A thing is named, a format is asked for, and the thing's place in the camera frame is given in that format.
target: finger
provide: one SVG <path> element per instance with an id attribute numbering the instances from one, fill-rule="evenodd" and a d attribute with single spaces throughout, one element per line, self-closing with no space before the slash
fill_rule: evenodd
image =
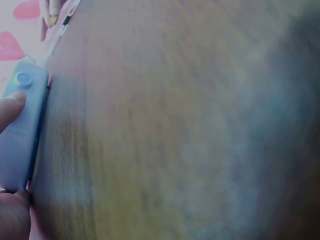
<path id="1" fill-rule="evenodd" d="M 41 42 L 46 40 L 47 30 L 48 30 L 48 26 L 47 26 L 47 24 L 45 22 L 45 19 L 42 17 L 41 18 L 41 33 L 40 33 Z"/>
<path id="2" fill-rule="evenodd" d="M 18 91 L 0 100 L 0 133 L 17 119 L 25 107 L 26 99 L 26 93 Z"/>
<path id="3" fill-rule="evenodd" d="M 49 13 L 49 2 L 48 0 L 39 0 L 40 11 L 43 17 L 43 20 L 47 27 L 51 27 L 49 23 L 50 13 Z"/>
<path id="4" fill-rule="evenodd" d="M 30 208 L 30 193 L 25 188 L 20 188 L 13 195 L 15 195 L 27 209 Z"/>
<path id="5" fill-rule="evenodd" d="M 49 13 L 51 16 L 58 16 L 61 7 L 61 0 L 49 0 Z"/>

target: pink patterned fabric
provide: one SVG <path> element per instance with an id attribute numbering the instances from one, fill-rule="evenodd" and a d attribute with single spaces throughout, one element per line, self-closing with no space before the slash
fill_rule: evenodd
<path id="1" fill-rule="evenodd" d="M 17 62 L 25 55 L 38 62 L 45 61 L 48 45 L 53 44 L 57 29 L 77 0 L 63 6 L 56 26 L 49 29 L 46 40 L 40 41 L 39 0 L 8 0 L 0 7 L 0 94 Z"/>

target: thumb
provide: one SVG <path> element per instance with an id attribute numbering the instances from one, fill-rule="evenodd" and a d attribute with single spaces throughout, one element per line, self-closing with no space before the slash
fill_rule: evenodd
<path id="1" fill-rule="evenodd" d="M 58 16 L 61 7 L 61 0 L 49 0 L 49 13 L 51 16 Z"/>
<path id="2" fill-rule="evenodd" d="M 26 93 L 18 91 L 0 100 L 0 133 L 17 119 L 25 107 L 26 99 Z"/>

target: fingernail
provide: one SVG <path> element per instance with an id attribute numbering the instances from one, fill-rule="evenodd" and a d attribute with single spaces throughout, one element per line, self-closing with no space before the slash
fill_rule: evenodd
<path id="1" fill-rule="evenodd" d="M 24 103 L 26 101 L 27 94 L 23 91 L 16 91 L 6 98 L 16 100 L 18 103 Z"/>
<path id="2" fill-rule="evenodd" d="M 56 24 L 57 20 L 58 20 L 58 16 L 50 16 L 50 18 L 49 18 L 49 24 L 50 24 L 51 26 L 53 26 L 53 25 Z"/>

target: blurry surface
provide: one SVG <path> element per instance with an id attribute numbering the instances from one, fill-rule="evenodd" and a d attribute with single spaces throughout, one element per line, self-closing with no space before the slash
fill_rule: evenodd
<path id="1" fill-rule="evenodd" d="M 48 239 L 320 238 L 312 0 L 84 0 L 53 73 Z"/>

